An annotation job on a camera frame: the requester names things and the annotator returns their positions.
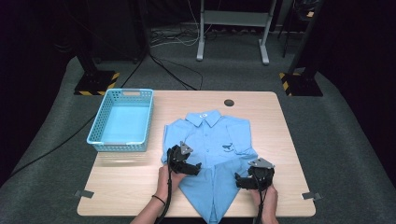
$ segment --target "shirt sleeve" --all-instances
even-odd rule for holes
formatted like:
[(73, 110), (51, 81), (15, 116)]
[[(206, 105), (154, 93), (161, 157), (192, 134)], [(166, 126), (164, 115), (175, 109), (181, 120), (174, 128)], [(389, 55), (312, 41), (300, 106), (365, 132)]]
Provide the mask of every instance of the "shirt sleeve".
[(167, 162), (167, 151), (175, 145), (180, 146), (180, 141), (185, 142), (188, 135), (189, 126), (185, 120), (178, 119), (175, 122), (165, 125), (163, 129), (163, 155), (161, 161)]
[(235, 153), (238, 155), (249, 154), (252, 149), (250, 122), (242, 120), (241, 122), (230, 124), (227, 126), (227, 131), (233, 141)]

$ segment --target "embroidered logo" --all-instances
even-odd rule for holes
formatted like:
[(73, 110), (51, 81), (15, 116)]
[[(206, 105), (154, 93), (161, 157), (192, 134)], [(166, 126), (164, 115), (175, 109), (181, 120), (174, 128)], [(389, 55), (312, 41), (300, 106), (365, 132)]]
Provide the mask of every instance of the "embroidered logo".
[(231, 148), (232, 145), (233, 145), (233, 143), (230, 143), (229, 146), (227, 146), (227, 145), (223, 146), (223, 147), (224, 147), (224, 151), (225, 151), (225, 152), (231, 152), (231, 151), (233, 151), (233, 148)]

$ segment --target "wooden table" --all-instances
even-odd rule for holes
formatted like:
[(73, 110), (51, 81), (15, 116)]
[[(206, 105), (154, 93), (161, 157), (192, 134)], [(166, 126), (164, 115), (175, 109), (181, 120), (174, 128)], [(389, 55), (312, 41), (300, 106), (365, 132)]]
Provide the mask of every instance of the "wooden table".
[[(224, 101), (231, 99), (234, 106)], [(250, 120), (252, 145), (259, 157), (273, 163), (278, 190), (278, 217), (311, 217), (316, 213), (301, 164), (292, 143), (279, 101), (268, 91), (155, 91), (154, 111), (146, 152), (99, 152), (85, 190), (91, 198), (80, 199), (81, 216), (136, 216), (151, 199), (162, 166), (163, 127), (189, 112), (217, 109), (222, 115)], [(199, 217), (184, 194), (172, 195), (167, 217)], [(241, 189), (226, 217), (255, 217), (247, 190)]]

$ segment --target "human hand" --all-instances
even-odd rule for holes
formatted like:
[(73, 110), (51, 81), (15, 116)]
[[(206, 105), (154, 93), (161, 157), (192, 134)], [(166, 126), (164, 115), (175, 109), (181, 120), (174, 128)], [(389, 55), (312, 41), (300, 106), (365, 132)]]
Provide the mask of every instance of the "human hand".
[[(171, 172), (172, 178), (172, 192), (178, 188), (181, 180), (186, 177), (185, 174), (176, 174), (175, 172)], [(168, 165), (165, 164), (163, 167), (160, 167), (158, 171), (158, 183), (157, 183), (157, 191), (155, 195), (161, 198), (164, 202), (166, 202), (168, 198), (168, 179), (169, 179), (169, 171)]]
[[(256, 206), (260, 204), (260, 193), (256, 189), (250, 189), (250, 196)], [(265, 191), (262, 192), (262, 197), (265, 194), (264, 207), (262, 209), (262, 223), (272, 224), (278, 223), (276, 220), (276, 208), (277, 208), (277, 190), (274, 185), (269, 186)]]

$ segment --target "human arm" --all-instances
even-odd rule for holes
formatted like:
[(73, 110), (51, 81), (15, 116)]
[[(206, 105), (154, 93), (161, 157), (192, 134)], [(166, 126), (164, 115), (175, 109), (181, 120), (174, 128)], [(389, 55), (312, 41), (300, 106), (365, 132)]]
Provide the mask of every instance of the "human arm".
[[(185, 177), (184, 174), (175, 174), (171, 173), (172, 177), (172, 192), (178, 188), (179, 183)], [(168, 165), (165, 164), (163, 167), (159, 169), (158, 172), (158, 183), (157, 190), (155, 192), (155, 196), (160, 198), (162, 201), (166, 202), (168, 199)], [(148, 204), (143, 208), (143, 210), (132, 220), (131, 224), (151, 224), (155, 222), (155, 219), (160, 214), (160, 212), (164, 209), (163, 202), (156, 198), (151, 197), (151, 200)]]
[[(250, 189), (249, 192), (254, 204), (259, 206), (260, 193), (256, 189)], [(265, 194), (264, 207), (262, 209), (262, 224), (278, 224), (276, 219), (277, 190), (274, 185), (271, 185), (262, 194)]]

